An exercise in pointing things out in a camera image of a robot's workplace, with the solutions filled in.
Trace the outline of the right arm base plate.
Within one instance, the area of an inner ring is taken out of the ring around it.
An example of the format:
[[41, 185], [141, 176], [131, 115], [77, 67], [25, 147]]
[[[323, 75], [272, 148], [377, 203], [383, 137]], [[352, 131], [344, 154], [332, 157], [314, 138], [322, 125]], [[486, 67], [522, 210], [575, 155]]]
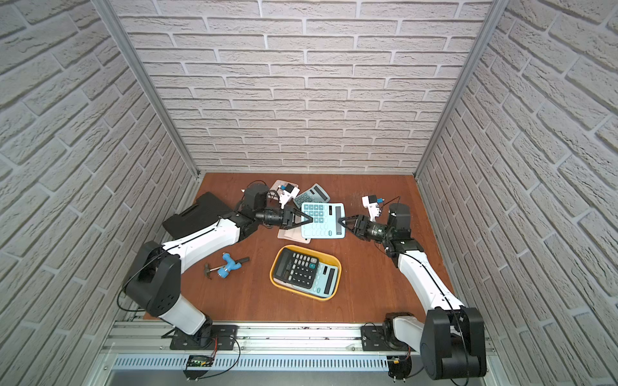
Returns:
[[395, 323], [386, 330], [382, 325], [365, 324], [360, 327], [362, 350], [415, 353], [420, 349], [423, 328], [423, 323]]

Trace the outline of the light blue calculator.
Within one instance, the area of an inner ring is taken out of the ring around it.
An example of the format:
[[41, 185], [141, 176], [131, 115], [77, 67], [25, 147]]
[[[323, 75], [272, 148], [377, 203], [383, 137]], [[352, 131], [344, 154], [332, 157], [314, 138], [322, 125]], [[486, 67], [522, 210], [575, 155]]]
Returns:
[[318, 272], [311, 289], [301, 289], [296, 286], [287, 286], [294, 290], [298, 290], [301, 293], [309, 294], [319, 299], [326, 299], [334, 293], [338, 275], [339, 269], [336, 266], [326, 265], [319, 262]]

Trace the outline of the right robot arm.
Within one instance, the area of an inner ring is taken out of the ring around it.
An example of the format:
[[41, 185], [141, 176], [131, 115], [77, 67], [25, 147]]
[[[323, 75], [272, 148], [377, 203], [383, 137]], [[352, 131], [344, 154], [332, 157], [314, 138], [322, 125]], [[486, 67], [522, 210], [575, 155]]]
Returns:
[[391, 204], [384, 225], [364, 215], [343, 217], [338, 223], [359, 239], [383, 247], [425, 311], [424, 321], [407, 312], [386, 315], [382, 325], [385, 343], [393, 350], [418, 353], [423, 371], [434, 381], [468, 383], [485, 376], [483, 317], [475, 307], [466, 307], [452, 294], [431, 267], [423, 246], [411, 234], [409, 207]]

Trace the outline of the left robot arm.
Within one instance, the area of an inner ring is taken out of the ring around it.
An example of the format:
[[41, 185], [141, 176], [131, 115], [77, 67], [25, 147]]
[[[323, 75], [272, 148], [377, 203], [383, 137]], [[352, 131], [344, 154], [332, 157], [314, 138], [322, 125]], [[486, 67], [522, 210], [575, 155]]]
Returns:
[[293, 205], [270, 207], [270, 190], [256, 183], [244, 191], [231, 212], [219, 216], [212, 225], [159, 244], [143, 244], [121, 287], [121, 292], [148, 314], [162, 319], [190, 337], [211, 336], [212, 320], [181, 294], [181, 276], [193, 265], [225, 247], [248, 238], [258, 227], [299, 228], [313, 217]]

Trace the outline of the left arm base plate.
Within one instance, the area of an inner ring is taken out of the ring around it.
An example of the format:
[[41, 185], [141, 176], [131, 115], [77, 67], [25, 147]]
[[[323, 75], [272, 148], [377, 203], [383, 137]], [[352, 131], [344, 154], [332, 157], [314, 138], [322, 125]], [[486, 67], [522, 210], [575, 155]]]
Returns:
[[175, 328], [170, 349], [173, 351], [232, 351], [236, 347], [238, 325], [205, 325], [194, 335], [188, 335]]

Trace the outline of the black calculator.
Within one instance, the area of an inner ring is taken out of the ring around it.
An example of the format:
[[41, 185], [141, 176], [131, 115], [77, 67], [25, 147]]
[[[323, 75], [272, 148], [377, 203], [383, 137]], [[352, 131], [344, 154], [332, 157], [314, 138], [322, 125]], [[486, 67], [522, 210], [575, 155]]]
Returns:
[[316, 257], [284, 248], [275, 264], [274, 279], [284, 285], [309, 290], [314, 284], [318, 263]]

